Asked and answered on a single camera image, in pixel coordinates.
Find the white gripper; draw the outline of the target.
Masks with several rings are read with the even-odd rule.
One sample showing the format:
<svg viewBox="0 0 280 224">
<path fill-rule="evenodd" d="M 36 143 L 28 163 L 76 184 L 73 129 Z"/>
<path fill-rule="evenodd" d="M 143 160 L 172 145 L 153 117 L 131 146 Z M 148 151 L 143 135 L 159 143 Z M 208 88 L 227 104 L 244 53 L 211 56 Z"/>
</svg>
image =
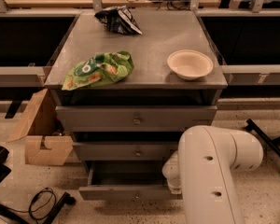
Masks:
<svg viewBox="0 0 280 224">
<path fill-rule="evenodd" d="M 172 194 L 181 194 L 181 180 L 179 173 L 178 152 L 175 151 L 162 166 L 162 174 L 166 178 L 168 189 Z"/>
</svg>

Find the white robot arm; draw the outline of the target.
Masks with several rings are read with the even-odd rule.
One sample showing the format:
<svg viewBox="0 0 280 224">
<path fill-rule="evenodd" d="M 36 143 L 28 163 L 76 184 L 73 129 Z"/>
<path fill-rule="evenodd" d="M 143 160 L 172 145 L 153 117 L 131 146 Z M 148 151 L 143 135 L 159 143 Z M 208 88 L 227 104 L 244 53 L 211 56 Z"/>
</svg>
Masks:
<svg viewBox="0 0 280 224">
<path fill-rule="evenodd" d="M 169 190 L 182 196 L 186 224 L 245 224 L 231 172 L 253 171 L 262 158 L 250 133 L 194 126 L 183 132 L 162 173 Z"/>
</svg>

